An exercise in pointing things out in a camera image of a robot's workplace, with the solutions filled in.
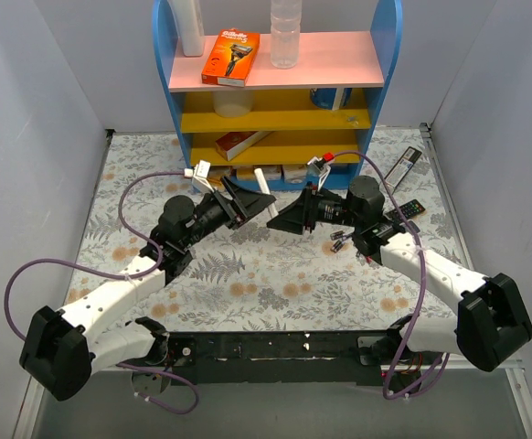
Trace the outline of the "white sponge pack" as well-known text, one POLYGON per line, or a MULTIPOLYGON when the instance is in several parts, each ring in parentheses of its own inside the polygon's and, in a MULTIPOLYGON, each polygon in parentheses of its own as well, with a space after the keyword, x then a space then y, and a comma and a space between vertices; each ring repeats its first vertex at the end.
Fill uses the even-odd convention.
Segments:
POLYGON ((261 170, 267 181, 279 180, 282 178, 282 167, 279 165, 263 166, 261 170))

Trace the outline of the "white translucent cup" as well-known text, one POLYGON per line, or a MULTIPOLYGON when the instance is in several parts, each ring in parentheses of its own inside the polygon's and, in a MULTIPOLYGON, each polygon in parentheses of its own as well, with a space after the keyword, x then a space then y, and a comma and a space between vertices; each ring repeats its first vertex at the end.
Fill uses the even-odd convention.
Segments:
POLYGON ((224 118, 237 118, 248 114, 253 107, 253 91, 213 91, 213 109, 224 118))

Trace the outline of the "clear plastic bottle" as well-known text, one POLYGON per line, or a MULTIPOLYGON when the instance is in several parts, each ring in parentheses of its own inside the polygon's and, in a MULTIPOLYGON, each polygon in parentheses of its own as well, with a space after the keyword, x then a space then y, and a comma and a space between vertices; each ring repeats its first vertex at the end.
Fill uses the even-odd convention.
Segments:
POLYGON ((271 64, 278 69, 290 69, 298 62, 302 3, 271 0, 271 64))

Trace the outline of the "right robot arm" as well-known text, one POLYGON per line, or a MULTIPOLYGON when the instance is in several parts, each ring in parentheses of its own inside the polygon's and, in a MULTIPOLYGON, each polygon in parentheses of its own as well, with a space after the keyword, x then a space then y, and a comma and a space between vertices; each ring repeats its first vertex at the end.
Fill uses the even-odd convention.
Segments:
POLYGON ((352 228, 356 249, 378 264, 401 273, 447 305, 453 316, 424 319, 415 309, 392 324, 375 343, 398 363, 420 352, 464 356, 473 366, 492 371, 532 340, 532 322, 516 282, 506 274, 488 276, 447 260, 420 243, 419 233, 401 207, 384 212, 385 200, 372 177, 356 177, 345 196, 320 185, 302 192, 301 231, 320 222, 352 228))

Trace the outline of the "cream sponge pack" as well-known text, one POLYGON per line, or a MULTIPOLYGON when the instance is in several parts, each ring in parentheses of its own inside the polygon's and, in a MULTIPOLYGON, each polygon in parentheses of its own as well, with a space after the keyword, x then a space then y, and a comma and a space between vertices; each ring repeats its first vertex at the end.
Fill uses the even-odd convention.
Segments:
POLYGON ((300 184, 307 176, 306 165, 282 165, 283 180, 287 184, 300 184))

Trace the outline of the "black TV remote control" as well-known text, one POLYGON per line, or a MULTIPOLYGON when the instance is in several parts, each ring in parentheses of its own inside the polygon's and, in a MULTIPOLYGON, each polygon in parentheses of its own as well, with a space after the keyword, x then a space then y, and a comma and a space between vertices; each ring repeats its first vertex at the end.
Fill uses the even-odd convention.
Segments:
MULTIPOLYGON (((417 199, 413 199, 399 206, 399 210, 406 220, 413 219, 426 211, 417 199)), ((397 209, 386 212, 384 216, 392 222, 402 222, 402 217, 399 215, 397 209)))

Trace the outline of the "yellow sponge pack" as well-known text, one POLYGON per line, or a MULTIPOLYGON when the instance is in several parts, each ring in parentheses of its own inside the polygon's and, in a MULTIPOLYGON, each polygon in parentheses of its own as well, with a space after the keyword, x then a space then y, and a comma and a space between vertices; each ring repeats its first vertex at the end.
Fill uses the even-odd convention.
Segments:
POLYGON ((253 166, 240 166, 235 169, 235 177, 240 181, 253 181, 256 179, 253 166))

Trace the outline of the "metal corner rail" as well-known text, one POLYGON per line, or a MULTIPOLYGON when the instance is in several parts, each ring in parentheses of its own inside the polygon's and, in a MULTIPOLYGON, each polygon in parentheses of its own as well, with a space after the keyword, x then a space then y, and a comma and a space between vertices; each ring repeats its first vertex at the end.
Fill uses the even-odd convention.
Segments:
POLYGON ((420 130, 420 134, 422 137, 422 141, 425 145, 425 148, 427 150, 433 151, 434 143, 432 139, 431 125, 429 123, 421 123, 419 125, 419 130, 420 130))

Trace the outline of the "blue and yellow shelf unit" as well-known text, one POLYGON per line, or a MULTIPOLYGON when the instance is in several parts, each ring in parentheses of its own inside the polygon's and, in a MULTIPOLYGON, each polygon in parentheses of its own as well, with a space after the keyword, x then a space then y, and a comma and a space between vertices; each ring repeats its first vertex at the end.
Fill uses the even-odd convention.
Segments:
POLYGON ((252 110, 224 118, 214 112, 213 91, 235 87, 204 84, 206 58, 186 57, 177 35, 172 7, 157 1, 152 10, 156 66, 187 166, 200 160, 212 166, 303 165, 315 155, 336 156, 325 182, 345 189, 364 165, 382 104, 397 65, 403 30, 400 1, 378 2, 368 31, 313 32, 300 39, 298 64, 281 70, 270 62, 270 37, 261 36, 246 91, 253 91, 252 110), (313 88, 352 88, 346 107, 316 107, 313 88), (271 131, 232 159, 225 160, 215 141, 229 132, 271 131))

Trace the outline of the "black battery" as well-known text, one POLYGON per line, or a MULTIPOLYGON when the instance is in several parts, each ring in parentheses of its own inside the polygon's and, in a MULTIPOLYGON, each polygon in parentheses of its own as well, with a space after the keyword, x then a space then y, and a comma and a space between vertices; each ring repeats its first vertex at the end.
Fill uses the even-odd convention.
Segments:
POLYGON ((345 236, 345 233, 342 230, 340 230, 340 231, 336 231, 336 232, 332 233, 330 235, 330 239, 333 240, 333 241, 336 241, 336 240, 342 239, 344 236, 345 236))
POLYGON ((344 247, 344 243, 342 241, 336 241, 331 248, 331 251, 334 253, 340 252, 341 249, 344 247))

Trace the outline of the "orange razor box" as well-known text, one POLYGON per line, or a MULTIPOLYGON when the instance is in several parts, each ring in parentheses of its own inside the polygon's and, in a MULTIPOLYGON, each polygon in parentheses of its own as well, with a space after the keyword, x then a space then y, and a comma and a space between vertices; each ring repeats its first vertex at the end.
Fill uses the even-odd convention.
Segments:
POLYGON ((245 87, 261 43, 261 34, 222 29, 203 70, 204 84, 245 87))

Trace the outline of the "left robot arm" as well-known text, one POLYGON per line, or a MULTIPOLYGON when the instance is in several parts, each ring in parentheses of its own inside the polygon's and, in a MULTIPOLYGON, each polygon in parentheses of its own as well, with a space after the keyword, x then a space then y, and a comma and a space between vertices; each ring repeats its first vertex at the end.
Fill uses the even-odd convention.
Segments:
POLYGON ((149 317, 121 329, 112 323, 150 294, 173 282, 193 259, 191 247, 218 228, 236 229, 271 206, 275 198, 222 180, 228 194, 212 190, 199 203, 184 195, 164 205, 150 242, 116 279, 58 310, 33 315, 19 363, 58 401, 91 375, 126 360, 154 367, 168 358, 168 332, 149 317))

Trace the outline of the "black silver toothpaste box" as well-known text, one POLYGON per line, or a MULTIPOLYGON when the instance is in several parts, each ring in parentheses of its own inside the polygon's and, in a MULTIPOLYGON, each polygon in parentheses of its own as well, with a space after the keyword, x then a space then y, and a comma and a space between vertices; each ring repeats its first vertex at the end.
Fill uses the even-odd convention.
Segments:
POLYGON ((422 151, 408 147, 395 165, 385 175, 388 187, 394 191, 422 156, 422 151))

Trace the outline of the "white remote control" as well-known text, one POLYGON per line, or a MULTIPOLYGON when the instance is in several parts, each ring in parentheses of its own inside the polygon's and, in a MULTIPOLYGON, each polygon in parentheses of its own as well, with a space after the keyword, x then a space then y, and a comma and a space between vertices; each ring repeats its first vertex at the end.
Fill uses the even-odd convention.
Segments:
POLYGON ((268 195, 270 196, 271 198, 273 198, 273 201, 271 202, 271 204, 268 206, 268 212, 269 212, 269 215, 272 219, 274 219, 278 214, 278 210, 276 209, 276 206, 275 206, 275 201, 276 201, 276 198, 271 194, 271 191, 270 191, 270 188, 268 186, 268 182, 263 174, 263 171, 260 167, 256 167, 254 169, 254 175, 256 177, 256 181, 258 182, 258 185, 259 185, 259 188, 260 188, 260 191, 262 194, 264 195, 268 195))

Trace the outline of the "black base bar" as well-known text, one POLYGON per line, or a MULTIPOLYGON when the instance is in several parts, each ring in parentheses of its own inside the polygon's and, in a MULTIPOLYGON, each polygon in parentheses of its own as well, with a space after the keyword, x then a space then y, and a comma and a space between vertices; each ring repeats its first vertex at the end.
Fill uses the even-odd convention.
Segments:
POLYGON ((194 384, 379 386, 401 337, 391 330, 176 332, 156 365, 194 384))

